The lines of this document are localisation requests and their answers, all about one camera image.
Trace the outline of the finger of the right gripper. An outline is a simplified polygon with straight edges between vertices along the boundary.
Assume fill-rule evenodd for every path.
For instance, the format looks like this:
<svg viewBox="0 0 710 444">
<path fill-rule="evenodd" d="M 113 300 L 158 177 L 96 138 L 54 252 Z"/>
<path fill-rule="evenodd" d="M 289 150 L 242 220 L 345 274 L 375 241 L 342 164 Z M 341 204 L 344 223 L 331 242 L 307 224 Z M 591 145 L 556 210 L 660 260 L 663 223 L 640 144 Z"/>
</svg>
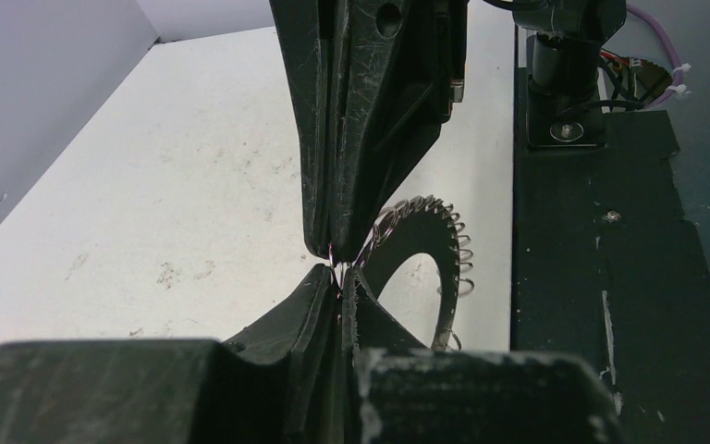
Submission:
<svg viewBox="0 0 710 444">
<path fill-rule="evenodd" d="M 299 136 L 302 228 L 317 257 L 341 258 L 332 221 L 332 70 L 340 1 L 272 1 Z"/>
<path fill-rule="evenodd" d="M 335 27 L 330 245 L 352 261 L 387 199 L 448 122 L 465 1 L 347 1 Z"/>
</svg>

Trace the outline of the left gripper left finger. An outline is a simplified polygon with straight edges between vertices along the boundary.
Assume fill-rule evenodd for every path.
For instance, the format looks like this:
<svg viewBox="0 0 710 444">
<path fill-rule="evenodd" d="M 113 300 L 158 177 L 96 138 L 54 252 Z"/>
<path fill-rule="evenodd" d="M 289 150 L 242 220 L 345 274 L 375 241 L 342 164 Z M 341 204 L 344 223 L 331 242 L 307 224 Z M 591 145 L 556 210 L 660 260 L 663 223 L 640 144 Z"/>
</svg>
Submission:
<svg viewBox="0 0 710 444">
<path fill-rule="evenodd" d="M 0 345 L 0 443 L 326 443 L 333 313 L 315 265 L 230 339 Z"/>
</svg>

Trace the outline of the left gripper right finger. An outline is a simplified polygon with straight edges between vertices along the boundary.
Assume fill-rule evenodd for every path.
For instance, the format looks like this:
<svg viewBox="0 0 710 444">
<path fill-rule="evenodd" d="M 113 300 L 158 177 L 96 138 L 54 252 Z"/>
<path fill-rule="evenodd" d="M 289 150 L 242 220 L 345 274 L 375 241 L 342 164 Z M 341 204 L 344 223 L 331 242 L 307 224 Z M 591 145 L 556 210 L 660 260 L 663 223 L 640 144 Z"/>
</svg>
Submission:
<svg viewBox="0 0 710 444">
<path fill-rule="evenodd" d="M 583 359 L 395 347 L 407 331 L 359 268 L 342 305 L 345 443 L 621 443 L 614 402 Z"/>
</svg>

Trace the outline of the metal disc with keyrings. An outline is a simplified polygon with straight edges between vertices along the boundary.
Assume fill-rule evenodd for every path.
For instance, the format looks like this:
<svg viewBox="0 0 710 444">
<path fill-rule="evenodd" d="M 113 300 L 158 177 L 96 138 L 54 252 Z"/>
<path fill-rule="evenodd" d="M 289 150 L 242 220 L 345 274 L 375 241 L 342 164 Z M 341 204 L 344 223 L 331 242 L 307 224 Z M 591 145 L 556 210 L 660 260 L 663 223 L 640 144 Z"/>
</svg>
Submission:
<svg viewBox="0 0 710 444">
<path fill-rule="evenodd" d="M 459 299 L 474 290 L 464 274 L 472 269 L 471 237 L 455 206 L 434 195 L 389 205 L 367 229 L 364 244 L 339 281 L 345 311 L 352 317 L 355 347 L 459 351 L 454 331 Z M 418 339 L 383 305 L 392 277 L 409 260 L 423 257 L 435 266 L 436 315 L 429 340 Z"/>
</svg>

